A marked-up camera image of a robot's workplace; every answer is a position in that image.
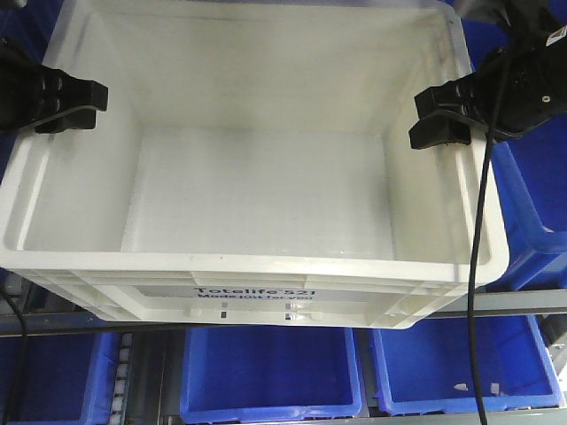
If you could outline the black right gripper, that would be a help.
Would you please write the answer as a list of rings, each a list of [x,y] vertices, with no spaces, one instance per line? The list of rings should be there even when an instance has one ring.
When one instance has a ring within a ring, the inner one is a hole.
[[[492,114],[501,71],[509,65],[495,139],[516,140],[566,113],[566,24],[549,1],[490,1],[484,13],[504,31],[508,45],[491,53],[478,70],[480,111]],[[415,96],[418,120],[408,131],[412,149],[470,145],[466,119],[478,117],[477,78],[469,74]]]

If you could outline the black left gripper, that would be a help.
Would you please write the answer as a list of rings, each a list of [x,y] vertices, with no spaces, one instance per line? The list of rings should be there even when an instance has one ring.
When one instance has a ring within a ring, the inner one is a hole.
[[[108,88],[60,69],[40,67],[16,40],[2,37],[1,132],[29,126],[35,120],[40,99],[42,115],[62,117],[36,126],[37,134],[91,130],[96,127],[96,111],[107,110]]]

